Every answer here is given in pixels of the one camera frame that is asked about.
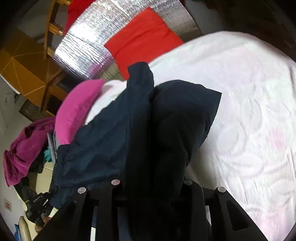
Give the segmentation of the person's left hand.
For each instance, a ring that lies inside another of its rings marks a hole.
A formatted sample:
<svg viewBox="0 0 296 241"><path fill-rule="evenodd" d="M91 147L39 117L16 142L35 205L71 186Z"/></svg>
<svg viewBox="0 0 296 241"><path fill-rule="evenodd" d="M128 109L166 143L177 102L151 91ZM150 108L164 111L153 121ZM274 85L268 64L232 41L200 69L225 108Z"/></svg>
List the person's left hand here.
<svg viewBox="0 0 296 241"><path fill-rule="evenodd" d="M43 229L43 227L51 220L49 216L40 216L35 224L35 231L37 234Z"/></svg>

